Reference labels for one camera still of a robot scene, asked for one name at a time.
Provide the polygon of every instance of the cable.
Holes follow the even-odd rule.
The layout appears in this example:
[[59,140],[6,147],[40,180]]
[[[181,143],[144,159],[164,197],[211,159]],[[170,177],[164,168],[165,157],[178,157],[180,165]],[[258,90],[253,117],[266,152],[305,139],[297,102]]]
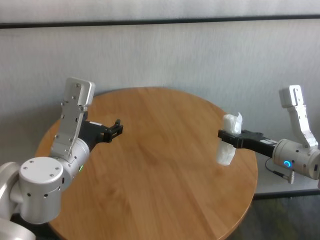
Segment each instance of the cable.
[[272,171],[272,170],[271,170],[270,168],[268,168],[268,166],[267,166],[267,163],[268,163],[268,161],[269,161],[270,159],[271,159],[271,157],[269,157],[269,158],[265,161],[264,166],[265,166],[265,168],[266,168],[268,171],[274,173],[274,171]]
[[271,157],[268,158],[268,159],[265,161],[265,163],[264,163],[265,168],[266,168],[268,171],[270,171],[271,173],[273,173],[273,174],[275,174],[275,175],[278,175],[278,176],[281,177],[281,178],[284,178],[285,175],[284,175],[283,173],[278,172],[278,171],[275,171],[275,170],[272,171],[270,168],[268,168],[267,163],[268,163],[268,161],[269,161],[270,159],[271,159]]
[[268,163],[268,161],[269,161],[270,159],[271,159],[271,157],[268,158],[268,159],[265,161],[265,163],[264,163],[265,168],[266,168],[268,171],[270,171],[271,173],[273,173],[273,174],[275,174],[275,175],[277,175],[277,176],[279,176],[279,177],[287,180],[288,183],[293,184],[293,183],[294,183],[294,180],[295,180],[295,171],[292,170],[289,176],[286,176],[286,175],[284,175],[283,173],[278,172],[278,171],[275,171],[275,170],[272,171],[272,170],[271,170],[270,168],[268,168],[268,166],[267,166],[267,163]]

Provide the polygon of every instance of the gray wall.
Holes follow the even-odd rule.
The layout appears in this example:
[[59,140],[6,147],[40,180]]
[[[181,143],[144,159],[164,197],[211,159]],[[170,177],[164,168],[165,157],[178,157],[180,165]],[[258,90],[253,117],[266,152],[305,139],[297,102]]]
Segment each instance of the gray wall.
[[[320,20],[25,28],[0,30],[1,161],[31,158],[58,118],[65,79],[96,83],[97,93],[165,86],[243,115],[243,127],[295,140],[278,90],[302,85],[310,127],[320,137]],[[257,192],[315,188],[264,169]]]

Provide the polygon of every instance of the blue led light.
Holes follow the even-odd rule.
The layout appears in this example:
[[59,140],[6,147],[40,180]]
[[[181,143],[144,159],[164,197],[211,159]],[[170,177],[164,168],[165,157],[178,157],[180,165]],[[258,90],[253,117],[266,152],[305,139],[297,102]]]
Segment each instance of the blue led light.
[[288,160],[285,160],[285,161],[283,162],[283,164],[286,165],[288,168],[291,167],[291,162],[288,161]]

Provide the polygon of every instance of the wooden tabletop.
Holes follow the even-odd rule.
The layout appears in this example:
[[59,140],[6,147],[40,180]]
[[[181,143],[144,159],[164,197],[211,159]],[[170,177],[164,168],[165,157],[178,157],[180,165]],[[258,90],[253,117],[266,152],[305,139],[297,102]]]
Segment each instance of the wooden tabletop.
[[[98,144],[62,194],[50,224],[67,240],[225,239],[244,217],[257,184],[255,154],[216,163],[225,114],[197,96],[160,87],[94,98],[89,120],[121,119],[123,134]],[[58,122],[36,156],[47,156]]]

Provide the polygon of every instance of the gray floor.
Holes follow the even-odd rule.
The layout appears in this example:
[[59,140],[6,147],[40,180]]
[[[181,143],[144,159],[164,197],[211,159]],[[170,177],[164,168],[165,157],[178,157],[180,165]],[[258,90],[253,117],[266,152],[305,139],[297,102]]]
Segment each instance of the gray floor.
[[[320,195],[254,200],[227,240],[319,240],[319,224]],[[57,240],[47,225],[28,228],[37,240]]]

